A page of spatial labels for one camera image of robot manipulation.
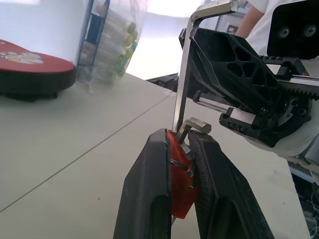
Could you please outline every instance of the person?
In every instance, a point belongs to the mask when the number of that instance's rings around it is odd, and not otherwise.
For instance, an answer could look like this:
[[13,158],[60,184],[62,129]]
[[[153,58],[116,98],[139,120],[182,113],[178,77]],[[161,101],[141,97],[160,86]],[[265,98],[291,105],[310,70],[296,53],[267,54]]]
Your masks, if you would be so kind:
[[273,11],[279,5],[295,1],[297,0],[248,0],[252,6],[236,35],[245,38],[257,54],[266,56]]

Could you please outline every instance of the plastic bag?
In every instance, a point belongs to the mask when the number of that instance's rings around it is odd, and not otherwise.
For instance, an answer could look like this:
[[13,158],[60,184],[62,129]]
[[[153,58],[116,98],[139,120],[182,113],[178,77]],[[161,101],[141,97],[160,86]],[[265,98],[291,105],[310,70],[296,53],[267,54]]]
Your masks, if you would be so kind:
[[80,47],[77,82],[93,90],[125,73],[137,47],[148,0],[95,0]]

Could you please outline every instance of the person's arm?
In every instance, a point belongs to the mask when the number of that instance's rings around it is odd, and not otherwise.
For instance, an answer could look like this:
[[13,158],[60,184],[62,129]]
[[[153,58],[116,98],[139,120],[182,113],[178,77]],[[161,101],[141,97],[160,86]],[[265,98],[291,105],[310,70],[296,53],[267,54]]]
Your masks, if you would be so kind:
[[246,38],[251,30],[254,28],[256,23],[262,18],[264,14],[257,10],[255,7],[251,6],[246,16],[240,23],[239,28],[237,29],[236,35]]

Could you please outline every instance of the white table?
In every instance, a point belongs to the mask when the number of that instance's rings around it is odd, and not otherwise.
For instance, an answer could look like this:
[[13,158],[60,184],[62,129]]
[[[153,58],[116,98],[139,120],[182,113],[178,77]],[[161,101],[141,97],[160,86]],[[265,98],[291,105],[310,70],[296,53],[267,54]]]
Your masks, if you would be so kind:
[[[111,239],[126,174],[147,137],[171,128],[170,94],[126,75],[102,95],[75,86],[53,101],[1,99],[0,238]],[[211,135],[248,179],[276,239],[309,237],[287,162],[189,100],[185,119],[191,116],[212,124]],[[172,238],[199,238],[194,209],[176,220]]]

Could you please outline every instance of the white shirt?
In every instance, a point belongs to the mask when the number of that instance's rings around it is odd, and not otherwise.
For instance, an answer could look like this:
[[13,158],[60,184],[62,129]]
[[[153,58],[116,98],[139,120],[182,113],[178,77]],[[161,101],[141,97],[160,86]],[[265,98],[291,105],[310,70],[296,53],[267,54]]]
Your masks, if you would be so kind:
[[246,38],[257,54],[267,56],[269,31],[275,8],[279,5],[295,1],[297,0],[248,0],[252,6],[264,13]]

